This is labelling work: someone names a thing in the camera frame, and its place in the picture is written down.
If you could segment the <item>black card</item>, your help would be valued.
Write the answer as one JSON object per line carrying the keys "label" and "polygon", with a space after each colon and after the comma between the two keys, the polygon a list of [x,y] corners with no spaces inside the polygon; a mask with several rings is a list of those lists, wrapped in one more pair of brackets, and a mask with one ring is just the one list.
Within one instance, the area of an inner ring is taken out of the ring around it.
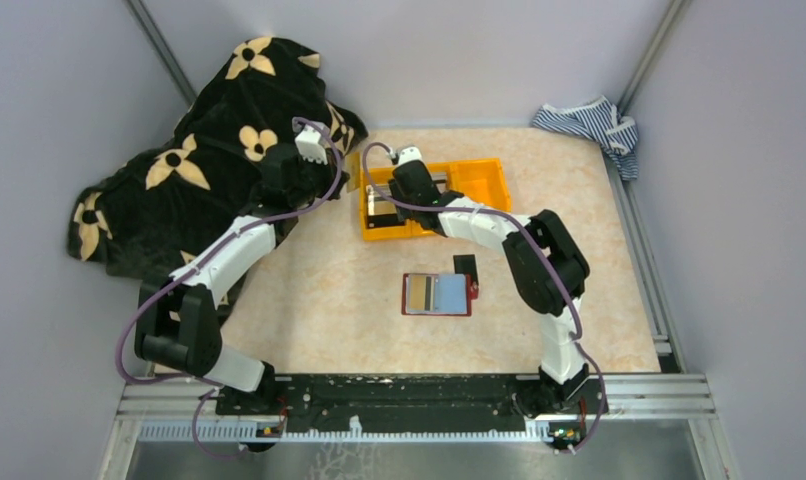
{"label": "black card", "polygon": [[459,254],[453,256],[454,273],[465,275],[472,282],[478,278],[476,256],[474,254]]}

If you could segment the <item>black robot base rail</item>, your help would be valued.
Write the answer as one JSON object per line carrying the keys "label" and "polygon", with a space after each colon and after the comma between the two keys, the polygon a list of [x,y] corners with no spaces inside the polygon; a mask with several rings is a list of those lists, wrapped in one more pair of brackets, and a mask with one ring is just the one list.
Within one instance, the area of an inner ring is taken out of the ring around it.
{"label": "black robot base rail", "polygon": [[597,378],[560,402],[539,374],[289,374],[276,378],[271,396],[226,387],[216,397],[217,414],[272,415],[288,433],[343,433],[354,425],[368,434],[515,433],[540,415],[590,425],[607,409]]}

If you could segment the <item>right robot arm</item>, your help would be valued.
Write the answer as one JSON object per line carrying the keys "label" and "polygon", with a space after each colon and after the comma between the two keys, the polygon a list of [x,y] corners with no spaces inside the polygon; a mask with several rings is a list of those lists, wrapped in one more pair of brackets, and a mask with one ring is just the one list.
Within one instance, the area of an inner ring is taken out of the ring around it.
{"label": "right robot arm", "polygon": [[403,219],[505,256],[516,291],[540,316],[543,401],[555,412],[569,411],[589,377],[590,362],[580,346],[579,304],[590,267],[561,218],[550,210],[511,214],[461,192],[440,191],[418,148],[377,146],[393,165],[389,191],[383,197]]}

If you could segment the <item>red leather card holder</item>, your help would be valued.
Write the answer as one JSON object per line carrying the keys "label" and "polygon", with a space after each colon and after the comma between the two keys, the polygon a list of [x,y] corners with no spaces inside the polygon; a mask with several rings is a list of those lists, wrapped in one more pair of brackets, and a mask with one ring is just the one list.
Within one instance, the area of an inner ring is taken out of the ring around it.
{"label": "red leather card holder", "polygon": [[[406,312],[407,276],[410,274],[428,274],[437,277],[435,308],[432,312],[425,314]],[[474,293],[472,281],[465,275],[455,273],[407,273],[403,275],[402,280],[401,314],[404,316],[470,317],[473,313]]]}

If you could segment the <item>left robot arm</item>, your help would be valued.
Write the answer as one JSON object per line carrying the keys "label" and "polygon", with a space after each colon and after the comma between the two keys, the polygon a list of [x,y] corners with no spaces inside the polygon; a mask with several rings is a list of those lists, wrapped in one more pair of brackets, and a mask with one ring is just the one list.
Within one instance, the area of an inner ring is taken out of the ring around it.
{"label": "left robot arm", "polygon": [[229,290],[264,256],[288,237],[301,216],[316,210],[343,184],[344,158],[327,127],[298,117],[293,160],[311,167],[332,167],[324,193],[298,209],[259,205],[237,216],[227,230],[190,263],[164,277],[142,282],[139,306],[125,330],[135,355],[204,383],[238,390],[243,405],[256,414],[271,411],[279,399],[274,367],[225,345],[217,306]]}

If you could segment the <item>gold VIP card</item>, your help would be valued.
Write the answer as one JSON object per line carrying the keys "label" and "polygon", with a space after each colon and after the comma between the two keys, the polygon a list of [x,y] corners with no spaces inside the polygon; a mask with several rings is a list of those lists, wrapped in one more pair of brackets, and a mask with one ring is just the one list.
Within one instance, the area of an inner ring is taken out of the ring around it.
{"label": "gold VIP card", "polygon": [[362,160],[361,153],[356,151],[348,154],[345,158],[344,170],[348,174],[346,181],[346,191],[354,192],[360,188]]}

